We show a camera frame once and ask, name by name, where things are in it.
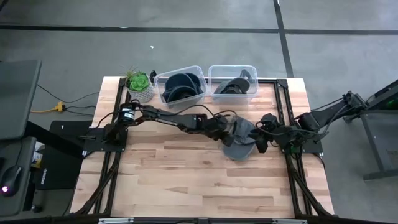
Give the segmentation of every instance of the clear plastic bin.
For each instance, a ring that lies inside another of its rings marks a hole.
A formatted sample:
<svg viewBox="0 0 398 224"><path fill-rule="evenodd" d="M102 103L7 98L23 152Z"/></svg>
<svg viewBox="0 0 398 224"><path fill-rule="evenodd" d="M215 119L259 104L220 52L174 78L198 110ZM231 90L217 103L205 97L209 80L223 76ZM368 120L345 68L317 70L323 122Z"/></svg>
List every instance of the clear plastic bin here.
<svg viewBox="0 0 398 224"><path fill-rule="evenodd" d="M250 83L246 94L214 94L221 82L240 77L243 69L248 71L251 76L250 79L246 78ZM258 94L257 70L250 65L213 65L209 68L208 78L211 98L213 104L216 105L245 105Z"/></svg>
<svg viewBox="0 0 398 224"><path fill-rule="evenodd" d="M176 101L167 103L164 100L164 97L162 96L162 94L164 93L165 82L170 76L178 74L178 73L192 73L192 74L198 76L199 81L200 81L200 88L203 91L203 93L198 94L196 96L191 96L191 97L188 97L185 99L176 100ZM206 83L205 77L203 75L203 72L202 72L201 68L196 65L187 67L187 68L181 68L181 69L174 70L171 72L165 72L165 73L158 74L155 76L154 81L155 81L156 89L159 93L160 102L163 105L167 106L168 109L173 109L173 110L183 110L183 109L188 108L189 106L192 106L195 104L203 104L206 92L208 91L207 83Z"/></svg>

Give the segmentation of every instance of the potted plant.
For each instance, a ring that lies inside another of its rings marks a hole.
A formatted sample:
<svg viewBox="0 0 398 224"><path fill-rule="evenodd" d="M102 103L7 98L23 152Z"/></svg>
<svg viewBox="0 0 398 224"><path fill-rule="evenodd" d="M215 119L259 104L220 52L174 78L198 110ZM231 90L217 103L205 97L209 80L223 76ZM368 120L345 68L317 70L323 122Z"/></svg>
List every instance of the potted plant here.
<svg viewBox="0 0 398 224"><path fill-rule="evenodd" d="M154 97L154 87L146 73L128 70L126 75L126 86L132 100L137 99L141 103L147 103Z"/></svg>

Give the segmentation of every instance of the wood grain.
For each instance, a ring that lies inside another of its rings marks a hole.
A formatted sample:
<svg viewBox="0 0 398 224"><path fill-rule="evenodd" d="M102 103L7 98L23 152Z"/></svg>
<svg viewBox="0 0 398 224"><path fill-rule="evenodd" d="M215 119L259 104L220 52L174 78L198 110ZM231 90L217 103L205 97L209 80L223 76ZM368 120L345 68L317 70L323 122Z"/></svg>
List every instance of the wood grain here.
<svg viewBox="0 0 398 224"><path fill-rule="evenodd" d="M118 82L119 77L104 77L93 126L112 112ZM309 111L303 79L290 78L288 84L294 115ZM168 110L158 96L148 104ZM261 85L258 96L248 105L212 105L209 96L205 97L204 104L214 113L235 110L252 122L266 113L277 112L271 85ZM282 104L287 114L284 100ZM206 111L192 108L186 113ZM146 122L129 128L112 216L293 217L286 163L278 148L270 145L265 154L254 150L248 160L239 162L225 157L221 147L220 142L182 133L165 124ZM96 152L83 161L71 212L81 208L97 187L103 157L104 153ZM309 188L333 213L322 164L312 155L303 155L303 162ZM300 190L298 195L303 210Z"/></svg>

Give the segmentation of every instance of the white label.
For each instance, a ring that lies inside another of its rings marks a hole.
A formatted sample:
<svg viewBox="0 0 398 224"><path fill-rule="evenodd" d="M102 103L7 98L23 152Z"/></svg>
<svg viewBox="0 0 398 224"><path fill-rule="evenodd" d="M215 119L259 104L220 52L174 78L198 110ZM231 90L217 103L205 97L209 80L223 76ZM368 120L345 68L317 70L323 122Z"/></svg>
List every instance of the white label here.
<svg viewBox="0 0 398 224"><path fill-rule="evenodd" d="M47 168L45 168L43 170L43 176L42 176L42 181L40 182L42 185L44 184L44 180L45 180L45 175L47 174Z"/></svg>
<svg viewBox="0 0 398 224"><path fill-rule="evenodd" d="M134 119L134 115L132 115L132 114L129 114L129 113L125 113L125 114L124 114L124 117L125 117L125 118L131 118L131 119Z"/></svg>
<svg viewBox="0 0 398 224"><path fill-rule="evenodd" d="M130 112L133 113L132 109L129 109L129 108L123 108L122 111L130 111ZM125 113L125 114L124 114L124 117L125 117L125 118L134 119L134 114L132 114L132 113Z"/></svg>

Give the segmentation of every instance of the yellow extension cord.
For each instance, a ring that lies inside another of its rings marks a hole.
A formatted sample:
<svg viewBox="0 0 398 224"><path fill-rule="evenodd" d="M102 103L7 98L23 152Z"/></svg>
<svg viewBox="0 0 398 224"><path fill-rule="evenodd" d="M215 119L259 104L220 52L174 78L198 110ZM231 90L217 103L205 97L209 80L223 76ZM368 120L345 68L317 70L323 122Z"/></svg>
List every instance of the yellow extension cord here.
<svg viewBox="0 0 398 224"><path fill-rule="evenodd" d="M49 112L53 112L53 111L58 111L60 113L62 113L65 109L65 104L63 104L62 101L59 101L58 104L52 108L52 109L48 109L48 110L42 110L42 111L30 111L31 113L49 113Z"/></svg>

